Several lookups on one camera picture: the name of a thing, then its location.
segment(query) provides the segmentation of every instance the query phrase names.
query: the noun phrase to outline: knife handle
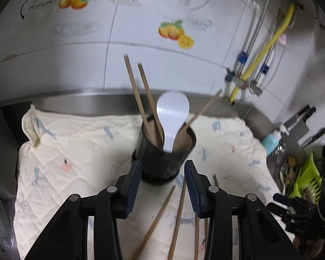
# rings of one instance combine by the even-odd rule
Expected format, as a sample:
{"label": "knife handle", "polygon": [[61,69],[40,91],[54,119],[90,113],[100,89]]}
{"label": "knife handle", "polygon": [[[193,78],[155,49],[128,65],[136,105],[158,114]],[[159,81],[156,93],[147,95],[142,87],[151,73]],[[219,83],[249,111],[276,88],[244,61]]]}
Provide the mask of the knife handle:
{"label": "knife handle", "polygon": [[312,107],[307,114],[302,118],[302,120],[306,123],[307,119],[310,118],[312,116],[313,113],[316,112],[316,108]]}
{"label": "knife handle", "polygon": [[316,134],[315,136],[313,136],[314,141],[317,140],[317,139],[319,139],[324,134],[325,134],[325,127],[318,134]]}
{"label": "knife handle", "polygon": [[310,107],[309,105],[306,105],[303,109],[301,109],[298,114],[297,114],[297,117],[300,117],[301,115],[303,115],[305,112],[309,111],[310,110]]}

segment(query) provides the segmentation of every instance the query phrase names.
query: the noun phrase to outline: quilted mat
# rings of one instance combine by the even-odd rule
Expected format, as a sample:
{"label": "quilted mat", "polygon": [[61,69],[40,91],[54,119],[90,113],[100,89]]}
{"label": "quilted mat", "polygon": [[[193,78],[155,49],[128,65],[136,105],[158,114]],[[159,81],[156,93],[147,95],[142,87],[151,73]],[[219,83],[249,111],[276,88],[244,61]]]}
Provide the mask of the quilted mat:
{"label": "quilted mat", "polygon": [[[139,115],[82,117],[36,110],[24,115],[22,128],[29,138],[19,152],[18,192],[14,229],[23,260],[51,217],[70,194],[95,195],[115,184],[131,166],[142,120]],[[266,204],[279,192],[267,166],[266,152],[239,118],[199,117],[192,128],[197,143],[189,155],[198,172],[230,194],[252,192]],[[131,259],[158,213],[172,185],[176,190],[157,228],[141,253],[141,260],[167,257],[176,220],[183,168],[163,186],[141,182],[134,210],[118,220],[123,259]],[[94,259],[94,220],[88,224],[88,259]],[[199,259],[205,251],[204,222],[200,221]],[[234,222],[234,255],[238,233]],[[186,193],[174,260],[194,258],[194,213]]]}

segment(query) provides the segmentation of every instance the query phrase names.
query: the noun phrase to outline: yellow hose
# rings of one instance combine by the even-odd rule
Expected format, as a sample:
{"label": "yellow hose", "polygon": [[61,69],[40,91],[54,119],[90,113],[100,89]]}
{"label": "yellow hose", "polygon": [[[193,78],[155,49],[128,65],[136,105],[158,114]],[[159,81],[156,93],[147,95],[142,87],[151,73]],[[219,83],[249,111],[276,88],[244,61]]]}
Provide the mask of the yellow hose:
{"label": "yellow hose", "polygon": [[[268,41],[266,46],[261,50],[257,58],[252,62],[252,64],[248,67],[248,69],[243,73],[241,80],[247,81],[250,74],[253,72],[253,70],[260,64],[262,58],[265,56],[265,54],[269,51],[269,49],[272,47],[272,45],[278,40],[279,36],[281,36],[285,30],[288,28],[288,25],[290,24],[290,20],[293,17],[295,6],[290,4],[288,13],[286,14],[282,26],[274,33],[273,37]],[[235,100],[235,97],[239,91],[238,87],[235,87],[229,97],[231,103]]]}

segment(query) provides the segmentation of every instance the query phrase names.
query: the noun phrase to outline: soap dispenser bottle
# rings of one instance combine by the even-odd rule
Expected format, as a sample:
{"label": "soap dispenser bottle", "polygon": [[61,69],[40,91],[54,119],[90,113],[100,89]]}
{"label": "soap dispenser bottle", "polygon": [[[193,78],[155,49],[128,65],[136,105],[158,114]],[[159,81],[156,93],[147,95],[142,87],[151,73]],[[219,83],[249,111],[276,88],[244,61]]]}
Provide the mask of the soap dispenser bottle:
{"label": "soap dispenser bottle", "polygon": [[266,138],[262,141],[262,145],[266,149],[266,156],[270,155],[279,144],[280,139],[282,138],[281,133],[289,135],[288,130],[283,124],[279,126],[279,130],[274,130],[271,134],[268,134]]}

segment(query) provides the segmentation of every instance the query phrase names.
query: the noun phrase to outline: utensil holder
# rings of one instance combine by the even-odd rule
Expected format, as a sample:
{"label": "utensil holder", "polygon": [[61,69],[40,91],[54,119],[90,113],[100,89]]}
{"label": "utensil holder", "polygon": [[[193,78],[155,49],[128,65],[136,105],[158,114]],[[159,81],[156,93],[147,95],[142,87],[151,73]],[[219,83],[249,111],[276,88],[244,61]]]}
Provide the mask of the utensil holder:
{"label": "utensil holder", "polygon": [[132,160],[138,160],[141,163],[142,180],[150,184],[165,184],[178,175],[180,167],[196,145],[196,135],[190,127],[184,134],[178,133],[172,153],[166,153],[157,147],[159,134],[155,128],[153,116],[147,120],[155,134],[152,139],[153,143],[147,138],[146,130],[142,124]]}

